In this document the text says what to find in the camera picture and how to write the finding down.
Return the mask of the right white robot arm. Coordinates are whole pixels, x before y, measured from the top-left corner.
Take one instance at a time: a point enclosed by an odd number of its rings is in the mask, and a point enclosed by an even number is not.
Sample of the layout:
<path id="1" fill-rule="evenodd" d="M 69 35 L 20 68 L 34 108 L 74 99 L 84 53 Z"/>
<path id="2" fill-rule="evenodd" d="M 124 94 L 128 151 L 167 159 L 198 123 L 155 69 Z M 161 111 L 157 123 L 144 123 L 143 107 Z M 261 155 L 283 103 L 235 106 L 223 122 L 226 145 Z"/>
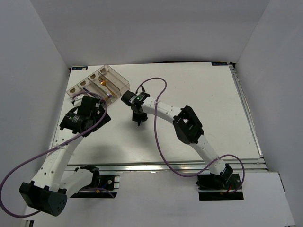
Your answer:
<path id="1" fill-rule="evenodd" d="M 177 138 L 191 146 L 208 165 L 214 184 L 218 188 L 226 188 L 231 183 L 233 169 L 219 157 L 207 141 L 202 123 L 190 106 L 186 105 L 183 108 L 170 106 L 153 99 L 145 92 L 135 94 L 126 91 L 121 100 L 131 107 L 133 121 L 138 124 L 146 121 L 148 114 L 154 115 L 155 120 L 161 118 L 171 123 Z"/>

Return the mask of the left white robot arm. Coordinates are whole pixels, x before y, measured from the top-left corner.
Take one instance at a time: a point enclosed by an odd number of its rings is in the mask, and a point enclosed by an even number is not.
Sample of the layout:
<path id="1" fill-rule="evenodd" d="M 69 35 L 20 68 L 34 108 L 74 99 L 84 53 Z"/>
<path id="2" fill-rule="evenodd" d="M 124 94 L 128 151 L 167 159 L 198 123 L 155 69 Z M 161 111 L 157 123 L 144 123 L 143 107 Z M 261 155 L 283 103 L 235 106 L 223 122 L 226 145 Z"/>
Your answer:
<path id="1" fill-rule="evenodd" d="M 22 183 L 19 188 L 29 207 L 56 217 L 62 213 L 67 199 L 79 190 L 98 188 L 100 173 L 93 165 L 76 168 L 65 180 L 62 176 L 82 139 L 111 120 L 106 111 L 104 100 L 83 96 L 65 114 L 56 134 L 55 150 L 47 155 L 31 182 Z"/>

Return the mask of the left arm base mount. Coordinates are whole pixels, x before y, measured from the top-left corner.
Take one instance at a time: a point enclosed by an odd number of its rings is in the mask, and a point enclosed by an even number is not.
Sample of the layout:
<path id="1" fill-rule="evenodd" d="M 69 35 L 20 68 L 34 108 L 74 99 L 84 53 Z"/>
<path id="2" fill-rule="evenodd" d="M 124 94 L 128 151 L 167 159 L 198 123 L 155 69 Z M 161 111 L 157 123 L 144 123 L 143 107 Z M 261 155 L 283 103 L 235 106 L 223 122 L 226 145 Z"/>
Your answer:
<path id="1" fill-rule="evenodd" d="M 93 174 L 92 183 L 82 187 L 80 191 L 74 193 L 71 198 L 114 199 L 117 196 L 120 183 L 119 175 L 97 172 L 99 168 L 92 165 L 77 167 L 74 173 L 80 170 L 88 170 Z"/>

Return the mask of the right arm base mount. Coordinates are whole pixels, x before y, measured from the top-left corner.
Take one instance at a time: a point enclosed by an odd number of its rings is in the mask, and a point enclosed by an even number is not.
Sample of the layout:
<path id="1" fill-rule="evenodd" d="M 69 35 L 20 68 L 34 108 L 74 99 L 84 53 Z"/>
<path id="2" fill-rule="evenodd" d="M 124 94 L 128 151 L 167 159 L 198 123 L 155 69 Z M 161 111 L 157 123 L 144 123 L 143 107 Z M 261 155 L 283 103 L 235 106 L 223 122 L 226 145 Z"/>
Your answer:
<path id="1" fill-rule="evenodd" d="M 227 183 L 222 183 L 211 174 L 198 175 L 196 185 L 200 201 L 244 200 L 239 174 L 232 174 Z"/>

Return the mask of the iridescent purple spoon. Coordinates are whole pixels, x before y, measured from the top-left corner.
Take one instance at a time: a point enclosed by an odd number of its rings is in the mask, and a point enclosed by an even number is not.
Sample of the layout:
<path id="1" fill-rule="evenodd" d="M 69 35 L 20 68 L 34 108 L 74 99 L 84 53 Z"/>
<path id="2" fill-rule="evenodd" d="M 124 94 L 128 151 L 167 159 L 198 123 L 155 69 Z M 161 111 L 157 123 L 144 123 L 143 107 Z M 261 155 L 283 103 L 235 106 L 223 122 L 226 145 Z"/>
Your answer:
<path id="1" fill-rule="evenodd" d="M 104 100 L 104 97 L 98 91 L 90 91 L 90 90 L 88 90 L 86 88 L 83 88 L 82 90 L 86 91 L 87 93 L 89 92 L 89 95 L 92 96 L 93 98 L 101 98 L 102 100 Z"/>

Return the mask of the gold fork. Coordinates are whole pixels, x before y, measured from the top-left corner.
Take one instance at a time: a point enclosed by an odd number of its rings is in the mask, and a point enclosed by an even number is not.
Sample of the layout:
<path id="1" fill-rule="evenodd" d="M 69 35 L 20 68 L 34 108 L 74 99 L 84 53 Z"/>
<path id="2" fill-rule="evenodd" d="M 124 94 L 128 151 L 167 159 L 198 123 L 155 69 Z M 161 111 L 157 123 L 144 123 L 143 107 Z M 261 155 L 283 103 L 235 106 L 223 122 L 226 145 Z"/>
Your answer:
<path id="1" fill-rule="evenodd" d="M 104 87 L 106 87 L 108 89 L 108 91 L 111 93 L 111 95 L 114 97 L 114 98 L 117 98 L 117 95 L 107 86 L 106 84 L 106 81 L 103 80 L 103 79 L 100 79 L 100 84 L 103 85 Z"/>

